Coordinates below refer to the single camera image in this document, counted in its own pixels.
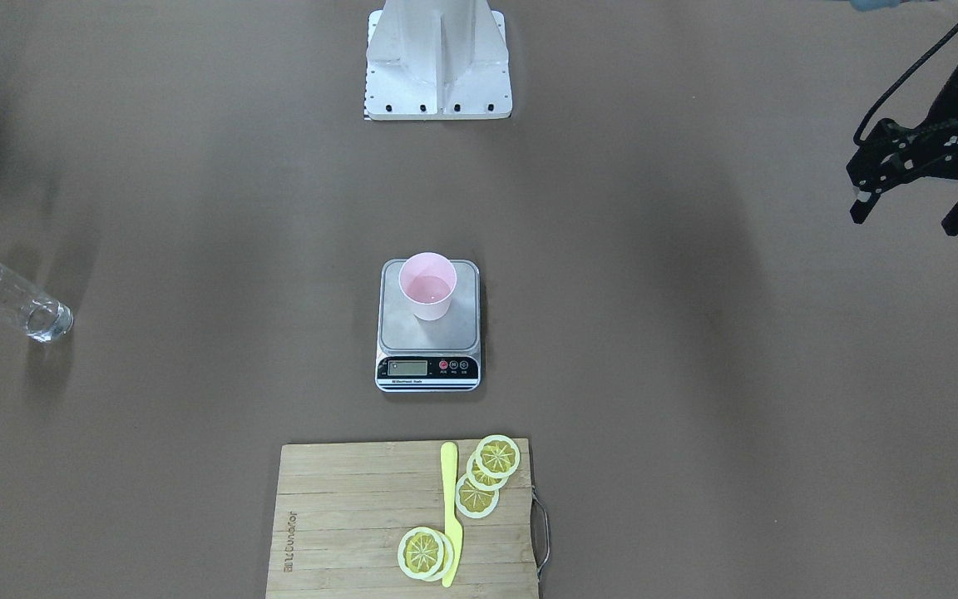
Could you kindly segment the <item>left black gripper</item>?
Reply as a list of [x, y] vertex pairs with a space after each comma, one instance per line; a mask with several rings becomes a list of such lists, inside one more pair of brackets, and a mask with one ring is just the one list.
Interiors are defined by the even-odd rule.
[[[849, 216], [856, 225], [866, 223], [881, 195], [894, 187], [921, 178], [958, 181], [958, 65], [919, 125], [882, 118], [849, 160], [847, 173], [855, 186]], [[941, 227], [958, 236], [958, 201]]]

